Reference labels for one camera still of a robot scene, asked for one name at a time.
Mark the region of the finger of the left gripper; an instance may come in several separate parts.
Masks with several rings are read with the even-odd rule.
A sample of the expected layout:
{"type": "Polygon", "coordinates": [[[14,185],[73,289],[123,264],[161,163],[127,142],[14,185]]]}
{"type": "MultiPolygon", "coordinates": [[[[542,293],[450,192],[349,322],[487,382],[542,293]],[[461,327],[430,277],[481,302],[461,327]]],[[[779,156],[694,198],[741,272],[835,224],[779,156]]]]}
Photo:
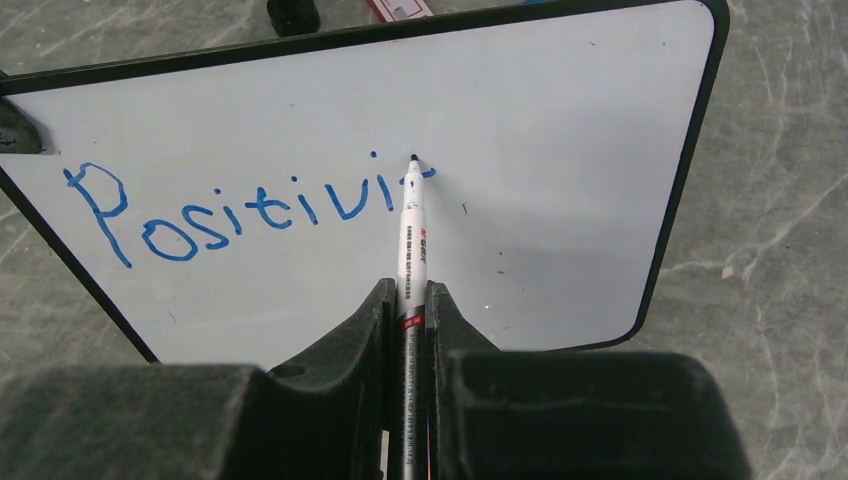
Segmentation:
{"type": "Polygon", "coordinates": [[[2,154],[40,154],[44,151],[36,126],[5,97],[1,97],[0,143],[2,154]]]}

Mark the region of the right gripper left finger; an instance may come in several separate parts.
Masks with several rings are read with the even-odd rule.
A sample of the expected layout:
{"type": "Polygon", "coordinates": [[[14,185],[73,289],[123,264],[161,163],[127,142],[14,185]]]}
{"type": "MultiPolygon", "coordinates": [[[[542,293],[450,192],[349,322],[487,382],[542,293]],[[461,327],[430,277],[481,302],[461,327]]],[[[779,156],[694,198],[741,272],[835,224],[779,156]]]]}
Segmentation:
{"type": "Polygon", "coordinates": [[[378,479],[395,283],[271,370],[62,367],[1,381],[5,479],[378,479]]]}

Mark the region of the white whiteboard black frame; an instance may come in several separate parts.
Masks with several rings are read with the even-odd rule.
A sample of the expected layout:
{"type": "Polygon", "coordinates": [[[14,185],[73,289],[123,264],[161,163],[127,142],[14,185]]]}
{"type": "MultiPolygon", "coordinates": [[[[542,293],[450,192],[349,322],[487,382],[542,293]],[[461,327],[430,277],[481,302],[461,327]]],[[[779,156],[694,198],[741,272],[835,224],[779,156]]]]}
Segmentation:
{"type": "Polygon", "coordinates": [[[504,349],[641,326],[729,29],[723,1],[550,1],[22,75],[1,187],[146,357],[266,367],[426,252],[504,349]]]}

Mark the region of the blue white marker pen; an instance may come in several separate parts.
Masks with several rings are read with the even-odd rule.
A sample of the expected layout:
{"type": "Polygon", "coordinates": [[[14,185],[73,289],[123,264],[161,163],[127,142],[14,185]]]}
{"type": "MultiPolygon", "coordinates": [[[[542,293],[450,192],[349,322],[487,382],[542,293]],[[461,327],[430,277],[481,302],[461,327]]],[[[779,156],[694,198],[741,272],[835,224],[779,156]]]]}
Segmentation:
{"type": "Polygon", "coordinates": [[[427,475],[426,400],[423,380],[427,227],[424,173],[413,154],[404,176],[396,274],[396,339],[399,347],[399,398],[389,443],[388,477],[424,479],[427,475]]]}

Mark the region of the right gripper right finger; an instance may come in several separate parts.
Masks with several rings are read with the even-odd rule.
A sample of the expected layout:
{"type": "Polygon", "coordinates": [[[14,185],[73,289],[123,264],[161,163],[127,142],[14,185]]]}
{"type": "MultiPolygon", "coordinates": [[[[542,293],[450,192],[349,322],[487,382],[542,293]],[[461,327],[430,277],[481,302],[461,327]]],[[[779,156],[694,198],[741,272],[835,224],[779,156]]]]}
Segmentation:
{"type": "Polygon", "coordinates": [[[722,392],[676,353],[502,351],[426,289],[436,479],[748,479],[722,392]]]}

